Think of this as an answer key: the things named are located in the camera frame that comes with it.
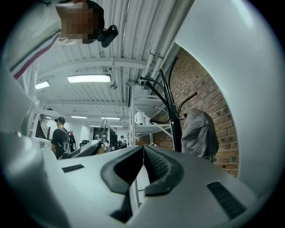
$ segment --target fluorescent light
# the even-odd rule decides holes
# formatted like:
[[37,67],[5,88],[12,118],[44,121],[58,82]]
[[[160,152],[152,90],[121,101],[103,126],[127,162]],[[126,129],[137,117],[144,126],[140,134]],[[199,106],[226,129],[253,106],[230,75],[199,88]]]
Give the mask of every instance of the fluorescent light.
[[110,74],[83,74],[67,77],[70,83],[76,82],[111,82]]
[[42,88],[45,88],[45,87],[49,87],[50,86],[50,83],[48,81],[45,81],[45,82],[42,82],[40,84],[37,84],[36,85],[36,89],[39,90],[39,89],[42,89]]
[[85,116],[71,116],[72,118],[78,118],[78,119],[87,119]]
[[119,119],[119,120],[121,120],[121,118],[119,118],[119,117],[101,117],[101,119]]

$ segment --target brick wall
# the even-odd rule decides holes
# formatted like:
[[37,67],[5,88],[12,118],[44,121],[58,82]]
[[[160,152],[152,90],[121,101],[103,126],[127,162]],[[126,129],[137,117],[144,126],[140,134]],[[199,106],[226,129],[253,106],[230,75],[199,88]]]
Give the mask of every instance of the brick wall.
[[[215,158],[215,164],[237,176],[238,174],[238,144],[234,122],[228,105],[208,72],[197,60],[180,49],[178,60],[171,75],[171,88],[176,107],[194,92],[198,95],[184,104],[182,114],[190,108],[198,108],[208,113],[215,124],[216,134],[219,140],[219,151]],[[166,116],[160,112],[154,119],[165,120]],[[154,142],[161,147],[173,149],[172,139],[164,132],[154,134]]]
[[139,140],[140,142],[143,142],[144,144],[149,145],[151,143],[151,139],[149,135],[145,135],[142,137],[137,138],[137,140]]

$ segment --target white shelf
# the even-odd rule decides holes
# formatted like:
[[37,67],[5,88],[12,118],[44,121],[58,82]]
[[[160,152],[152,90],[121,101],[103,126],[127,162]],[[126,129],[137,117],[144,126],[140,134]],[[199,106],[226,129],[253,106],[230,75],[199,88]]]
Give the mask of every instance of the white shelf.
[[[159,124],[160,127],[162,128],[168,128],[170,127],[170,124]],[[147,133],[152,133],[152,132],[155,132],[155,131],[158,131],[159,130],[159,127],[157,127],[156,125],[136,125],[134,127],[134,132],[136,134],[147,134]]]
[[160,107],[162,104],[163,102],[158,99],[135,98],[134,100],[135,107],[144,112],[149,117],[151,117],[157,111],[157,109],[153,108],[153,106]]

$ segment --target white ceiling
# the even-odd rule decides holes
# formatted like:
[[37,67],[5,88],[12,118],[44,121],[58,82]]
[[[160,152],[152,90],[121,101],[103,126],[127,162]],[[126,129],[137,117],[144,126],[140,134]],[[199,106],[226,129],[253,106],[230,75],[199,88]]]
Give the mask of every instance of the white ceiling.
[[[47,80],[50,87],[38,90],[38,99],[65,116],[86,116],[89,124],[97,125],[101,123],[100,116],[110,116],[121,117],[120,125],[128,125],[130,111],[124,104],[125,83],[137,81],[143,73],[157,31],[163,24],[160,18],[167,5],[175,2],[151,64],[151,73],[171,22],[180,13],[177,10],[182,1],[184,0],[96,0],[105,11],[105,28],[115,24],[119,35],[107,48],[102,48],[97,41],[89,45],[55,44],[40,59],[37,81]],[[66,78],[86,73],[110,73],[112,82],[69,83]],[[114,81],[118,84],[116,90],[110,89]]]

